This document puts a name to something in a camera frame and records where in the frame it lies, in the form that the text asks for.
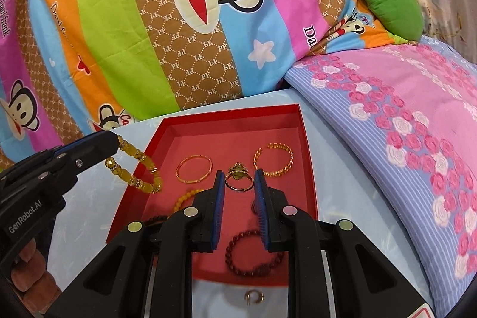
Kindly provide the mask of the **left hand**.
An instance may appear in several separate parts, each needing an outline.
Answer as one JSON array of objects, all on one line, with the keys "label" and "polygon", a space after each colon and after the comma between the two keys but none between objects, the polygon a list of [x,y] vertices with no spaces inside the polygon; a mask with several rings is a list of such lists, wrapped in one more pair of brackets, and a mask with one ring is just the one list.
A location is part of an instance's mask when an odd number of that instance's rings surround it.
[{"label": "left hand", "polygon": [[20,261],[10,277],[20,300],[33,314],[44,314],[61,294],[54,277],[46,269],[46,261],[30,240],[19,253]]}]

